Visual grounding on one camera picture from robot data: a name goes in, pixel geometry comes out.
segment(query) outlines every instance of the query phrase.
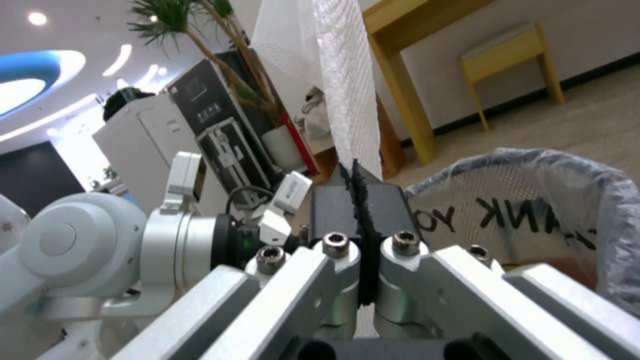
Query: black object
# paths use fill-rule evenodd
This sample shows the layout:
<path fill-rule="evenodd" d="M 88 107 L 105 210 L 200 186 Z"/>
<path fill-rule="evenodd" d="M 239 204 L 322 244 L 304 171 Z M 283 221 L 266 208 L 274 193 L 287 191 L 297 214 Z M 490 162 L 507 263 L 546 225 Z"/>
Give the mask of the black object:
<path fill-rule="evenodd" d="M 258 186 L 242 186 L 240 188 L 235 188 L 233 189 L 230 193 L 229 193 L 229 197 L 227 198 L 227 204 L 225 205 L 225 214 L 229 214 L 229 211 L 231 211 L 231 202 L 233 201 L 234 197 L 241 193 L 241 192 L 245 192 L 245 191 L 252 191 L 252 192 L 256 192 L 258 194 L 262 194 L 262 195 L 267 195 L 268 197 L 272 198 L 273 197 L 273 193 L 267 189 L 263 189 L 260 188 Z"/>
<path fill-rule="evenodd" d="M 233 216 L 220 214 L 211 240 L 211 270 L 218 265 L 244 268 L 262 246 L 259 227 L 239 225 Z"/>
<path fill-rule="evenodd" d="M 0 156 L 0 193 L 32 218 L 50 203 L 84 189 L 50 142 Z"/>
<path fill-rule="evenodd" d="M 104 104 L 102 119 L 107 122 L 113 115 L 116 115 L 128 102 L 144 97 L 156 96 L 151 92 L 142 92 L 137 88 L 122 88 L 109 96 Z"/>
<path fill-rule="evenodd" d="M 358 245 L 358 297 L 363 305 L 373 302 L 378 290 L 382 241 L 398 231 L 411 231 L 423 241 L 402 189 L 377 180 L 357 161 L 352 176 L 339 165 L 327 186 L 314 189 L 311 212 L 311 246 L 332 231 Z"/>
<path fill-rule="evenodd" d="M 507 360 L 509 357 L 489 338 L 469 339 L 293 340 L 281 360 Z"/>
<path fill-rule="evenodd" d="M 230 66 L 237 67 L 238 64 L 231 63 Z M 257 136 L 261 136 L 271 129 L 270 122 L 265 122 L 263 120 L 264 114 L 259 111 L 258 114 L 247 113 L 242 108 L 235 106 L 231 94 L 225 87 L 224 79 L 218 76 L 209 60 L 202 60 L 181 75 L 179 79 L 168 87 L 168 92 L 196 137 L 199 137 L 209 127 L 224 120 L 229 118 L 236 120 L 249 148 L 254 153 L 269 181 L 274 184 L 282 179 L 283 175 L 274 170 L 273 161 L 267 154 L 262 152 L 259 146 L 260 140 L 254 138 L 249 132 L 249 129 L 242 121 L 239 111 L 244 112 Z"/>
<path fill-rule="evenodd" d="M 265 167 L 260 164 L 238 121 L 224 120 L 200 136 L 200 148 L 227 192 L 248 185 L 272 189 L 273 183 L 269 182 Z M 252 209 L 260 204 L 259 197 L 234 197 L 233 201 L 241 209 Z"/>

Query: yellow wooden table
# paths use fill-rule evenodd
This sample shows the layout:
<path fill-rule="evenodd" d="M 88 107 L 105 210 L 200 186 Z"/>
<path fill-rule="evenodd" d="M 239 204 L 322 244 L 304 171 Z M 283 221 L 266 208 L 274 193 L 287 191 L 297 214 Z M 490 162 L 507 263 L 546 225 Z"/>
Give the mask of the yellow wooden table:
<path fill-rule="evenodd" d="M 364 11 L 369 43 L 423 164 L 433 158 L 435 139 L 400 51 L 491 1 L 381 0 Z"/>

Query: floor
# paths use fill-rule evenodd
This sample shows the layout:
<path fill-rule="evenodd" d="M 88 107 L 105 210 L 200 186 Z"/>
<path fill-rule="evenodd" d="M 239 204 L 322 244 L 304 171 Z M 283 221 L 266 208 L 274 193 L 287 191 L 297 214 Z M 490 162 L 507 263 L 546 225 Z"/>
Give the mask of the floor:
<path fill-rule="evenodd" d="M 407 165 L 388 182 L 406 188 L 460 158 L 498 147 L 543 147 L 605 163 L 640 183 L 640 65 L 572 88 L 565 96 L 563 106 L 547 99 L 489 119 L 488 132 L 478 123 L 439 136 L 436 157 L 429 165 L 421 165 L 407 149 Z M 309 214 L 310 196 L 291 219 L 294 231 L 308 224 Z M 358 311 L 356 337 L 377 336 L 371 315 L 371 306 Z"/>

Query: white plastic bag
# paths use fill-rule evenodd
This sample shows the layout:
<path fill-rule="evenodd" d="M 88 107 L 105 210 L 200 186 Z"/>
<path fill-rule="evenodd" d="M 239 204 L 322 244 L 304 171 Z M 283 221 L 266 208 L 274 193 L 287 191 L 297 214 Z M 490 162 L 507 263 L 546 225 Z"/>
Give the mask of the white plastic bag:
<path fill-rule="evenodd" d="M 382 179 L 371 54 L 357 0 L 263 0 L 252 46 L 267 69 L 275 68 L 272 78 L 289 80 L 278 86 L 273 79 L 278 93 L 295 93 L 292 82 L 300 97 L 314 85 L 324 92 L 340 162 L 350 170 L 357 159 Z"/>
<path fill-rule="evenodd" d="M 434 250 L 479 244 L 546 261 L 640 316 L 640 194 L 622 171 L 554 150 L 497 149 L 406 190 Z"/>

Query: paper towel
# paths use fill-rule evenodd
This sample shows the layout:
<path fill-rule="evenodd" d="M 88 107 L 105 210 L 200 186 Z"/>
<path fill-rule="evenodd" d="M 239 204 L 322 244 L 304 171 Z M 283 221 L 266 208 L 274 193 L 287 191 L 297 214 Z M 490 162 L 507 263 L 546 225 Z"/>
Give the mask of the paper towel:
<path fill-rule="evenodd" d="M 348 169 L 354 159 L 382 178 L 371 55 L 356 0 L 263 0 L 252 46 L 306 88 L 324 91 L 333 142 Z"/>

